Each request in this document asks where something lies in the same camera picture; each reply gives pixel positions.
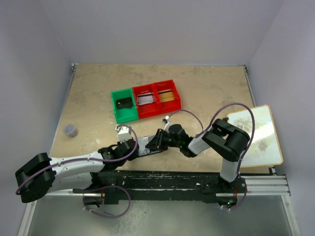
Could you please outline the black leather card holder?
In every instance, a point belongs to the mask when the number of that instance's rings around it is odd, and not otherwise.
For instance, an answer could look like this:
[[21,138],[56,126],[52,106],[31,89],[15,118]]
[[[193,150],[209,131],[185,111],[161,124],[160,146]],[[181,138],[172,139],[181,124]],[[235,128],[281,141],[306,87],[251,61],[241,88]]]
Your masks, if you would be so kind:
[[154,135],[149,135],[149,136],[138,138],[138,145],[139,145],[138,157],[144,157],[144,156],[148,156],[148,155],[161,153],[160,150],[153,150],[153,149],[146,148],[146,145],[153,138],[154,138]]

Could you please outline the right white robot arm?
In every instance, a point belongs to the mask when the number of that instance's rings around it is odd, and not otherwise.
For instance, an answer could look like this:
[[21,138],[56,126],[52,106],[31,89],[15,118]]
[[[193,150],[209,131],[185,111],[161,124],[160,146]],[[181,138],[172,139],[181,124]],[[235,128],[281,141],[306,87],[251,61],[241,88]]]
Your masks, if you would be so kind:
[[231,192],[236,187],[241,154],[249,141],[247,132],[222,119],[215,120],[210,130],[198,137],[190,137],[180,124],[167,122],[163,129],[157,130],[145,148],[154,151],[178,148],[186,157],[196,157],[212,148],[223,158],[219,187],[223,192]]

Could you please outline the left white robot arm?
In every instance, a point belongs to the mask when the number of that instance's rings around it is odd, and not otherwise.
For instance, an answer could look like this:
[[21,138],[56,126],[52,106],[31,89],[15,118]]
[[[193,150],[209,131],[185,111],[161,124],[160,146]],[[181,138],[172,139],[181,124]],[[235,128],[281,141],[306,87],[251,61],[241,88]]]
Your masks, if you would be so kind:
[[129,139],[75,157],[55,158],[40,153],[16,171],[18,188],[15,193],[23,203],[64,189],[87,189],[95,193],[101,188],[101,180],[93,175],[121,167],[138,157],[138,150],[138,142]]

